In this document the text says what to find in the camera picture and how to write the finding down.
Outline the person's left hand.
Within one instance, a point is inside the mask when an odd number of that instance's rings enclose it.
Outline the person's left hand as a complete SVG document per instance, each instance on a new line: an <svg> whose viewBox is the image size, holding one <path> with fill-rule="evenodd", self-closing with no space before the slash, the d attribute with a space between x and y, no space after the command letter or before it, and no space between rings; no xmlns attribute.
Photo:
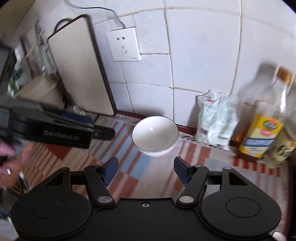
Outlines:
<svg viewBox="0 0 296 241"><path fill-rule="evenodd" d="M29 159L34 147L34 143L29 143L18 155L15 155L16 149L1 140L1 157L8 158L8 160L1 165L1 189L15 185L19 178L19 172L25 161Z"/></svg>

